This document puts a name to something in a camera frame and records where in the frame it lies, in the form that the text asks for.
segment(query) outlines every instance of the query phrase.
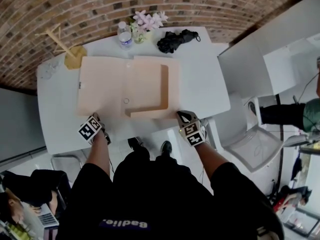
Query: black pants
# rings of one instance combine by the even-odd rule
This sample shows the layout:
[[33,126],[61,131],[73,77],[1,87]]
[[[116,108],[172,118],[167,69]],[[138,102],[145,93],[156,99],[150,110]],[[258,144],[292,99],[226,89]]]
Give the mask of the black pants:
[[152,163],[157,167],[163,168],[163,171],[174,171],[175,173],[187,173],[191,174],[189,167],[184,165],[179,165],[177,160],[168,156],[160,155],[155,161],[150,161],[149,151],[145,147],[140,147],[138,150],[131,152],[126,156],[126,158],[118,165],[113,176],[113,183],[115,185],[130,185],[130,179],[128,175],[134,174],[136,178],[141,178],[141,181],[145,181],[146,170],[152,170],[148,165]]
[[261,107],[262,123],[269,125],[292,125],[304,131],[305,106],[306,104],[302,103]]

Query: flower vase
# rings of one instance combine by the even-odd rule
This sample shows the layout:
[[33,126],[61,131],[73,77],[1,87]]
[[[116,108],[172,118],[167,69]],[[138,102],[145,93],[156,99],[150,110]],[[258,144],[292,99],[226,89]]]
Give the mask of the flower vase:
[[151,40],[152,38],[152,31],[148,31],[144,34],[145,39]]
[[133,40],[136,44],[142,44],[145,41],[145,36],[141,33],[135,33],[133,34]]

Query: bottle cap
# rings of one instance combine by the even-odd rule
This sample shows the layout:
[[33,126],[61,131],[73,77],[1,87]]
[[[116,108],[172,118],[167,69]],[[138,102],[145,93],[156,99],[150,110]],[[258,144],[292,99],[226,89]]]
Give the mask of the bottle cap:
[[120,28],[120,29],[124,29],[125,27],[126,27],[126,23],[124,22],[124,21],[120,21],[119,22],[119,24],[118,24],[118,27]]

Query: white table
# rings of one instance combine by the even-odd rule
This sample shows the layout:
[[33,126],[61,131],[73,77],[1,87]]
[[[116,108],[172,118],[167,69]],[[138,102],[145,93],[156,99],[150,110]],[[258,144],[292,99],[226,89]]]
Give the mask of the white table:
[[[184,29],[198,32],[201,42],[192,40],[182,44],[174,53],[162,53],[157,42],[166,31],[181,32]],[[97,40],[84,47],[88,56],[109,56],[132,59],[135,55],[169,57],[180,60],[181,110],[193,111],[202,119],[230,109],[225,80],[215,56],[213,45],[205,27],[167,27],[153,32],[152,40],[134,44],[123,51],[117,36]],[[85,116],[76,116],[79,70],[68,70],[64,65],[65,53],[38,67],[37,91],[40,119],[47,150],[50,154],[89,148],[77,133]],[[40,71],[58,66],[50,79],[41,78]],[[111,141],[147,135],[174,127],[177,120],[102,118]]]

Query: black umbrella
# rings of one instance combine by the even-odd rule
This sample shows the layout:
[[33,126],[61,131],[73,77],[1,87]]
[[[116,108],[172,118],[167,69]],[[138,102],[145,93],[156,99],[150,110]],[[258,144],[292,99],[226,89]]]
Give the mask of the black umbrella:
[[160,39],[156,44],[159,50],[165,54],[174,53],[178,49],[179,45],[188,43],[192,39],[196,39],[198,42],[201,41],[198,32],[192,32],[190,30],[183,30],[180,34],[172,32],[166,32],[165,37]]

